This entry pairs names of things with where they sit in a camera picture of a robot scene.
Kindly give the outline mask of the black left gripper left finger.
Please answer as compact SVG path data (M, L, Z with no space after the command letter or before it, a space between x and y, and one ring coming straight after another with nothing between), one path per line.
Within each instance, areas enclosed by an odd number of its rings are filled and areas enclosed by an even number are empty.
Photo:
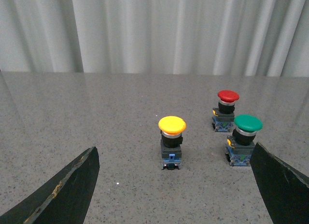
M2 224L82 224L97 183L99 155L86 149L0 217Z

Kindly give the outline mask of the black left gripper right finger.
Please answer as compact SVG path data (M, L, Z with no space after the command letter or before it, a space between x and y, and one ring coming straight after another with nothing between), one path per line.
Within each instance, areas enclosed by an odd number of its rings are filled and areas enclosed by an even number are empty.
M309 222L309 178L256 143L250 164L274 224Z

